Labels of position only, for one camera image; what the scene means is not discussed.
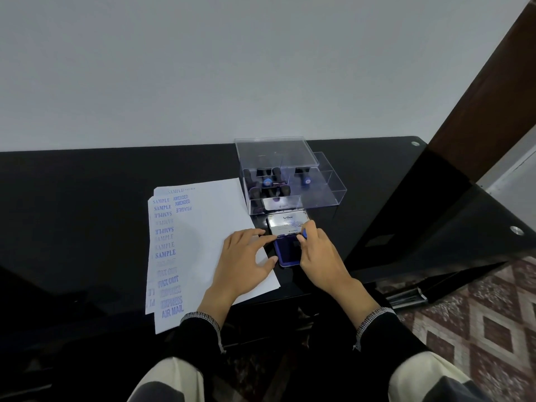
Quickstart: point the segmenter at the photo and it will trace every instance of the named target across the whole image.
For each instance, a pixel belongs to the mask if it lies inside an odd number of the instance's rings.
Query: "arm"
[[[174,331],[166,358],[138,383],[129,402],[152,400],[203,400],[203,378],[210,376],[223,352],[220,328],[237,297],[260,284],[273,270],[277,257],[263,266],[255,255],[276,236],[263,236],[261,229],[236,231],[227,237],[214,272],[196,312],[188,313]]]
[[[432,353],[394,311],[381,308],[353,279],[337,249],[314,221],[303,225],[307,239],[300,265],[312,283],[331,295],[357,330],[355,349],[368,362],[380,392],[393,402],[487,401],[482,391],[454,365]]]

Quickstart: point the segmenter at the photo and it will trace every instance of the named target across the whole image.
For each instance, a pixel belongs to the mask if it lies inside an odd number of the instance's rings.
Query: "stack of paper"
[[[224,239],[233,231],[253,228],[253,222],[238,178],[156,188],[148,205],[151,246],[145,313],[154,313],[155,331],[161,333],[197,310],[212,283]],[[257,263],[266,260],[261,248]],[[235,303],[279,286],[271,271]]]

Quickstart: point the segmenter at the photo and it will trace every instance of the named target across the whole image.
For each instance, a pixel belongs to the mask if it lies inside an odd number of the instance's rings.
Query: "white stitching on cuff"
[[[381,316],[384,313],[393,313],[395,316],[397,315],[393,309],[384,308],[384,307],[379,307],[375,311],[373,311],[370,315],[368,315],[367,318],[363,320],[363,323],[359,325],[358,333],[355,335],[356,342],[354,345],[354,350],[361,351],[361,336],[363,336],[363,333],[365,333],[365,330],[374,321],[374,319],[377,318],[378,316]]]
[[[220,351],[222,354],[225,353],[224,346],[221,345],[221,336],[220,336],[220,325],[218,322],[211,316],[203,312],[190,312],[186,313],[184,317],[181,319],[180,324],[184,322],[185,320],[191,318],[191,317],[197,317],[199,319],[206,320],[210,324],[212,324],[212,327],[214,327],[214,330],[216,331],[216,334],[218,335],[218,346],[220,347]]]

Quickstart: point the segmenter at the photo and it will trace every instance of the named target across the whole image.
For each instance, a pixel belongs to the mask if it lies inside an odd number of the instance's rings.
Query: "hand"
[[[335,291],[352,277],[324,230],[316,228],[312,220],[303,225],[304,230],[307,239],[301,234],[297,236],[302,249],[300,265],[315,286],[334,297]]]
[[[277,238],[268,235],[251,240],[253,236],[264,233],[259,228],[235,231],[224,241],[212,285],[206,290],[197,309],[212,316],[220,327],[236,298],[264,281],[276,265],[278,258],[275,256],[270,257],[262,266],[255,261],[257,251]]]

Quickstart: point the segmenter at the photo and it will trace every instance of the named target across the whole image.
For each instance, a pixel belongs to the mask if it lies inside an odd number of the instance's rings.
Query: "white wall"
[[[478,184],[536,231],[536,125]]]
[[[417,135],[528,0],[0,0],[0,150]]]

